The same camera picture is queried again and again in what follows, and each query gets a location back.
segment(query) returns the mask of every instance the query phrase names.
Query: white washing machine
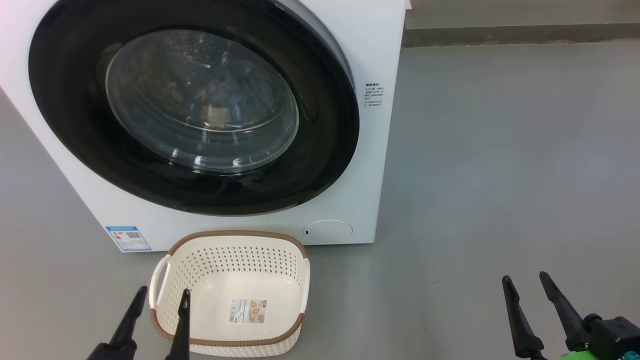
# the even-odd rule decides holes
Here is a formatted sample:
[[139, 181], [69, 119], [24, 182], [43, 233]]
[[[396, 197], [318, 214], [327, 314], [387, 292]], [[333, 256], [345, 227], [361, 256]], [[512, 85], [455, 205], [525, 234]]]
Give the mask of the white washing machine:
[[374, 241], [404, 0], [0, 4], [0, 86], [123, 252]]

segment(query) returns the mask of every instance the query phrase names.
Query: white plastic basket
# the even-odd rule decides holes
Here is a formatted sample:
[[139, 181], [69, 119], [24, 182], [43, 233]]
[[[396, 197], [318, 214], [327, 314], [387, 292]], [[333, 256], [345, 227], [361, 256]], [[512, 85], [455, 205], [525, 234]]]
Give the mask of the white plastic basket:
[[307, 252], [291, 236], [262, 231], [195, 233], [178, 241], [156, 266], [149, 286], [151, 321], [161, 336], [173, 340], [182, 291], [188, 288], [192, 352], [280, 355], [300, 335], [309, 276]]

